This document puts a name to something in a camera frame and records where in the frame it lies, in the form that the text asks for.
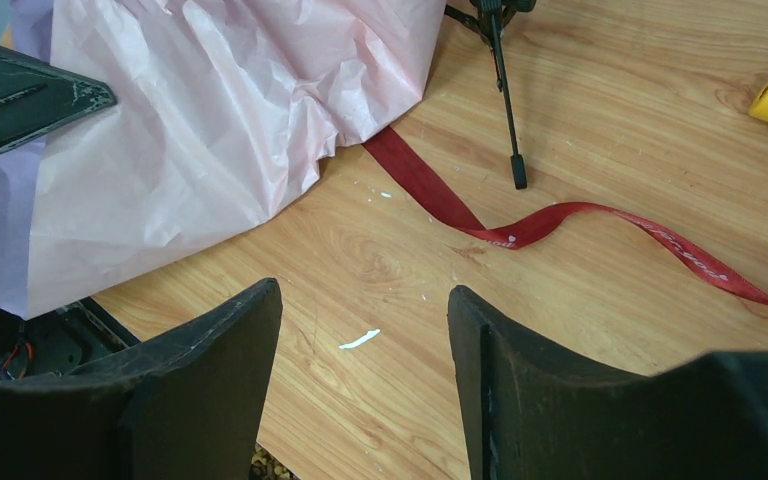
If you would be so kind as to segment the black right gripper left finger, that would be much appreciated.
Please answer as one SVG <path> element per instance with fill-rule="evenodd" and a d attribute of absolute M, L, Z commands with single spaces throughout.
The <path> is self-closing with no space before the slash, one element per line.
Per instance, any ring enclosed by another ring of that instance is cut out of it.
<path fill-rule="evenodd" d="M 244 479 L 281 327 L 277 280 L 63 374 L 0 383 L 0 479 Z"/>

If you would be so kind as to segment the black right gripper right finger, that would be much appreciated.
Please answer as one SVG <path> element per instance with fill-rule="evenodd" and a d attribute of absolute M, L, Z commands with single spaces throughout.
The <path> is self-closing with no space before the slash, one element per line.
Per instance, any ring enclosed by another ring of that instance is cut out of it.
<path fill-rule="evenodd" d="M 768 479 L 768 352 L 711 352 L 647 377 L 465 286 L 447 318 L 473 478 Z"/>

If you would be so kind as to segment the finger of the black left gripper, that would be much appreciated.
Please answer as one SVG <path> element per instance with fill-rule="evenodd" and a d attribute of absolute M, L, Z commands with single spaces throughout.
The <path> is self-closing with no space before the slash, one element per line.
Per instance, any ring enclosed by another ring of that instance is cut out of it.
<path fill-rule="evenodd" d="M 106 83 L 0 45 L 0 154 L 116 104 Z"/>

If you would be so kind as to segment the dark red printed ribbon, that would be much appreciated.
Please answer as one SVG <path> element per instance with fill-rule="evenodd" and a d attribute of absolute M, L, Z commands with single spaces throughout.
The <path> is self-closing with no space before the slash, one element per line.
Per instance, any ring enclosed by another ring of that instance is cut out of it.
<path fill-rule="evenodd" d="M 768 294 L 737 271 L 683 236 L 643 217 L 601 204 L 573 201 L 546 206 L 506 226 L 487 228 L 392 128 L 383 129 L 363 146 L 431 217 L 486 243 L 518 250 L 548 237 L 574 214 L 612 214 L 643 230 L 702 281 L 736 297 L 768 306 Z"/>

